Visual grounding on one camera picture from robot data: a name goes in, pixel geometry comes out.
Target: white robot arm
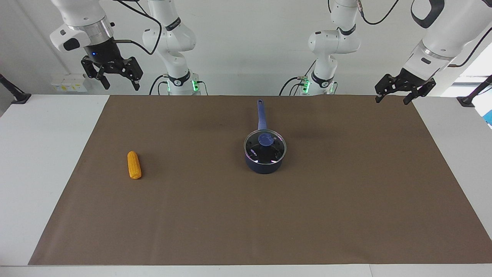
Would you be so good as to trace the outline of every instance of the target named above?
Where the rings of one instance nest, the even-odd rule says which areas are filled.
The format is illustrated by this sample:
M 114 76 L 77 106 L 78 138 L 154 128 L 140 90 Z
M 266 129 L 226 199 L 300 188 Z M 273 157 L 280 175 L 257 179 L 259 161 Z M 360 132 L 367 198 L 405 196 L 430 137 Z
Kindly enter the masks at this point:
M 110 84 L 105 73 L 119 74 L 132 82 L 135 90 L 143 72 L 134 57 L 124 59 L 113 38 L 110 23 L 99 0 L 51 0 L 60 11 L 64 24 L 50 35 L 61 52 L 83 47 L 87 53 L 81 63 L 89 78 L 99 80 L 105 89 Z
M 195 48 L 196 36 L 176 12 L 173 0 L 148 0 L 152 16 L 163 26 L 163 32 L 158 29 L 147 29 L 143 41 L 147 47 L 155 44 L 160 35 L 157 53 L 163 60 L 168 71 L 168 91 L 171 95 L 198 95 L 198 75 L 188 68 L 185 57 L 180 53 Z
M 338 65 L 332 55 L 353 53 L 361 46 L 355 25 L 358 1 L 335 2 L 331 18 L 337 30 L 315 32 L 309 38 L 309 48 L 316 55 L 316 66 L 304 84 L 301 95 L 326 94 Z
M 385 75 L 376 84 L 376 102 L 390 93 L 409 91 L 409 104 L 435 86 L 434 75 L 492 22 L 492 0 L 414 0 L 412 17 L 428 29 L 398 76 Z

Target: blue saucepan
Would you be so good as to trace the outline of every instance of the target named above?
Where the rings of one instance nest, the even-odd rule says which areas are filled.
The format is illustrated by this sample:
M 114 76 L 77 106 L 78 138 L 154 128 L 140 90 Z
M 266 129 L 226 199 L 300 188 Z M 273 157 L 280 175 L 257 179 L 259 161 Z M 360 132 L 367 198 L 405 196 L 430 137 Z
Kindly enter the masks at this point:
M 246 163 L 256 173 L 269 174 L 281 165 L 287 150 L 282 136 L 267 127 L 263 100 L 258 100 L 258 130 L 249 134 L 244 142 Z

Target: brown table cover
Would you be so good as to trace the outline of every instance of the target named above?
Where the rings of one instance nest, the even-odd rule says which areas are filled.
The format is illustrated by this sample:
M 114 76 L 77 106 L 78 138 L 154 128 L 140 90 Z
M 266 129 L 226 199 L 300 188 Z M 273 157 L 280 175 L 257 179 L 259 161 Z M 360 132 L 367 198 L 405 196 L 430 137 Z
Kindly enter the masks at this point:
M 413 105 L 263 97 L 287 154 L 260 175 L 243 153 L 258 99 L 111 96 L 30 264 L 492 263 Z

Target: white wall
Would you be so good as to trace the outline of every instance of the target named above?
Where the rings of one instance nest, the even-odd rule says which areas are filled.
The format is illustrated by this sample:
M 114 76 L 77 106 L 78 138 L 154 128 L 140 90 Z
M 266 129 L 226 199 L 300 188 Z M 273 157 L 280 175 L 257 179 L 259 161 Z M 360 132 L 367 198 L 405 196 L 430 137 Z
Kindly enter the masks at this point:
M 463 76 L 489 76 L 492 74 L 492 44 L 463 72 Z
M 83 73 L 83 50 L 54 51 L 49 34 L 62 24 L 49 0 L 2 0 L 0 8 L 0 72 L 25 91 L 53 93 L 51 75 Z M 380 19 L 393 1 L 365 4 L 371 21 Z M 110 21 L 116 23 L 115 38 L 141 41 L 142 31 L 155 23 L 117 2 L 102 0 Z M 338 93 L 373 94 L 374 84 L 386 73 L 398 74 L 410 51 L 425 30 L 413 22 L 411 0 L 401 1 L 388 19 L 369 26 L 360 18 L 357 28 L 362 46 L 357 53 L 337 55 Z M 290 77 L 304 74 L 314 60 L 308 49 L 313 31 L 334 29 L 326 0 L 176 0 L 183 22 L 197 34 L 198 44 L 186 52 L 190 68 L 206 81 L 210 94 L 275 95 Z M 492 41 L 490 36 L 481 52 Z M 461 61 L 473 48 L 465 50 Z M 157 56 L 147 56 L 133 45 L 120 45 L 124 57 L 134 55 L 144 70 L 141 89 L 129 81 L 109 76 L 111 89 L 93 82 L 93 94 L 146 94 L 153 79 L 166 70 Z M 464 69 L 448 69 L 436 78 L 440 95 Z

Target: pot handle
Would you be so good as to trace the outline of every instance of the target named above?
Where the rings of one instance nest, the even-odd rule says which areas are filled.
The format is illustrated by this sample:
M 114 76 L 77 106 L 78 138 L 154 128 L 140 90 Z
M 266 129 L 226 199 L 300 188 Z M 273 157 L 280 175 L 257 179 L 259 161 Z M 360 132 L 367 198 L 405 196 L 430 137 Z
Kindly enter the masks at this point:
M 263 100 L 258 100 L 258 130 L 266 130 L 267 118 L 265 116 L 265 105 L 263 105 Z

